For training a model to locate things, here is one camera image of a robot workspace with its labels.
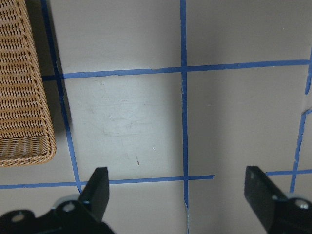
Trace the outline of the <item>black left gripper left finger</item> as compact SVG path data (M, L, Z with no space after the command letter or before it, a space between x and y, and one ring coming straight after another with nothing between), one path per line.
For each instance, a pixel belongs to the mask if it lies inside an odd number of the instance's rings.
M109 201L109 177L107 167L98 167L87 182L78 201L97 222L101 222Z

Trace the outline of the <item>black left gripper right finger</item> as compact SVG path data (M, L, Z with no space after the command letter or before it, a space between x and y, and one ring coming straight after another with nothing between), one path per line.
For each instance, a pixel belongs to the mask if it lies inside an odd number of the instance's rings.
M288 202L286 195L257 166L247 166L244 196L265 229L271 229L277 211Z

